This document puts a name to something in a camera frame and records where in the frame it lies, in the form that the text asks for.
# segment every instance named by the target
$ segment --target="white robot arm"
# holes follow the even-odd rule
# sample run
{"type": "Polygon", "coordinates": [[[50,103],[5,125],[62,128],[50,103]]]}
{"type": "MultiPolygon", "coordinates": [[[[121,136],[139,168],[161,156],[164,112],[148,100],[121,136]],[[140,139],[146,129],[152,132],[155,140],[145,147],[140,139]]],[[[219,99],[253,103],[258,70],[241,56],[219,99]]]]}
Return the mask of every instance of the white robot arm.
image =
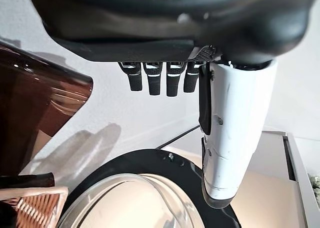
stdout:
{"type": "Polygon", "coordinates": [[[216,63],[200,69],[202,191],[212,207],[229,205],[240,186],[263,129],[276,70],[276,61],[250,70],[216,63]]]}

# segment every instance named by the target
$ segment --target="black round tray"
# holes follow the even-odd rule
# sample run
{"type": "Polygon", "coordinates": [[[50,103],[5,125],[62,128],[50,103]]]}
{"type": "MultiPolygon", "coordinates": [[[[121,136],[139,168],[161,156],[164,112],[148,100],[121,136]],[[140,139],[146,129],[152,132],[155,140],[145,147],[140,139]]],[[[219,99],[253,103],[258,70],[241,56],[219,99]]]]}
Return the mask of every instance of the black round tray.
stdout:
{"type": "Polygon", "coordinates": [[[196,206],[205,227],[241,227],[230,205],[224,209],[213,209],[207,205],[202,194],[202,170],[191,161],[159,149],[144,149],[121,155],[104,164],[90,174],[67,198],[64,213],[88,188],[102,179],[121,173],[150,173],[166,177],[176,183],[196,206]]]}

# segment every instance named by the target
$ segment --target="screw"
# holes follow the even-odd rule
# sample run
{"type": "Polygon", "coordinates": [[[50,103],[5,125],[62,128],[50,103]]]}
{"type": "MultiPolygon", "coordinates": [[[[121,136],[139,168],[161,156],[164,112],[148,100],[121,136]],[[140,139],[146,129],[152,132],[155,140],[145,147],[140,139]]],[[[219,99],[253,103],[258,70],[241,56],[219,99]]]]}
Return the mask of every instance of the screw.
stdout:
{"type": "Polygon", "coordinates": [[[223,125],[224,124],[224,120],[221,119],[219,116],[215,115],[214,116],[216,122],[219,124],[219,125],[223,125]]]}
{"type": "Polygon", "coordinates": [[[169,157],[169,159],[171,160],[171,161],[173,161],[174,160],[174,155],[172,154],[172,153],[170,153],[169,155],[168,155],[168,157],[169,157]]]}

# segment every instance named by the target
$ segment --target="white surface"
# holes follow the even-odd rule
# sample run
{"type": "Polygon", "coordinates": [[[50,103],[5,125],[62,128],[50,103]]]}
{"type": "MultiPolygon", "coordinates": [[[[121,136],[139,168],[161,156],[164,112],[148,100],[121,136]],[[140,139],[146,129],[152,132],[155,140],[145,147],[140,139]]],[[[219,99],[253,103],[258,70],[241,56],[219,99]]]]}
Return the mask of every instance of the white surface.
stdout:
{"type": "MultiPolygon", "coordinates": [[[[201,157],[201,138],[203,135],[198,128],[163,149],[179,149],[187,152],[188,157],[194,155],[201,157]]],[[[200,161],[200,164],[196,163],[196,165],[202,167],[202,162],[200,161]]],[[[249,163],[248,171],[285,180],[289,179],[286,154],[281,135],[262,132],[257,149],[249,163]]]]}
{"type": "MultiPolygon", "coordinates": [[[[200,155],[172,146],[164,150],[178,153],[201,167],[200,155]]],[[[291,180],[247,171],[231,205],[243,228],[306,227],[299,187],[291,180]]]]}
{"type": "Polygon", "coordinates": [[[295,171],[295,177],[300,188],[307,226],[308,228],[319,227],[320,211],[308,178],[307,171],[304,167],[297,144],[295,142],[295,138],[290,133],[288,134],[288,140],[290,145],[291,161],[295,171]]]}
{"type": "Polygon", "coordinates": [[[295,138],[306,171],[312,176],[320,176],[320,141],[295,138]]]}
{"type": "Polygon", "coordinates": [[[210,84],[211,133],[204,139],[204,183],[212,198],[229,199],[235,196],[257,148],[277,62],[274,60],[257,71],[214,63],[210,64],[210,69],[214,79],[210,84]]]}
{"type": "Polygon", "coordinates": [[[277,178],[289,179],[283,136],[263,132],[248,170],[277,178]]]}
{"type": "Polygon", "coordinates": [[[5,38],[24,50],[89,75],[94,82],[88,102],[51,139],[25,172],[44,165],[51,154],[51,167],[55,170],[59,165],[64,166],[65,169],[71,168],[67,172],[73,174],[69,175],[82,177],[80,171],[74,170],[83,168],[89,171],[90,167],[84,167],[85,164],[101,165],[122,153],[155,148],[197,125],[198,88],[194,93],[185,94],[180,81],[178,96],[166,97],[163,73],[161,95],[152,97],[148,92],[147,77],[143,74],[143,91],[131,92],[127,75],[117,63],[86,61],[55,43],[45,32],[30,0],[0,0],[0,10],[0,39],[5,38]],[[69,143],[73,143],[73,150],[65,150],[69,143]],[[94,146],[92,153],[85,146],[94,146]],[[81,165],[77,156],[84,152],[89,155],[81,165]],[[57,156],[62,156],[62,161],[55,158],[57,156]],[[76,161],[76,167],[68,163],[70,160],[76,161]]]}

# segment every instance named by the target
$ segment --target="white wall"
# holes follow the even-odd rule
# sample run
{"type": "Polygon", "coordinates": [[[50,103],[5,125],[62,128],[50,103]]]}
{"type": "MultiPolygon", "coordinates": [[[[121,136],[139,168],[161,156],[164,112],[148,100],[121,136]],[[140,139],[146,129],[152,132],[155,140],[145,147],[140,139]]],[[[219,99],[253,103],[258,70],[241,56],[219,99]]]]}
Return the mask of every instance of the white wall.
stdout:
{"type": "Polygon", "coordinates": [[[320,140],[320,0],[301,44],[279,57],[265,125],[320,140]]]}

